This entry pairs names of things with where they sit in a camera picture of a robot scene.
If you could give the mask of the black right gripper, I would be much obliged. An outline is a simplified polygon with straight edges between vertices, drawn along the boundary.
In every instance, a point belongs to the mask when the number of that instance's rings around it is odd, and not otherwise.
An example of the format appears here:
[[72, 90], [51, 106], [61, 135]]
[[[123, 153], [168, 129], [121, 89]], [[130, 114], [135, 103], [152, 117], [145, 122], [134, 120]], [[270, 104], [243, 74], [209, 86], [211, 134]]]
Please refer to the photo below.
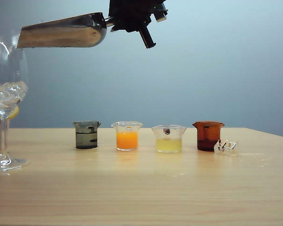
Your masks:
[[166, 20], [168, 10], [163, 0], [111, 0], [108, 17], [111, 31], [139, 31], [146, 48], [156, 45], [147, 28], [153, 14], [157, 22]]

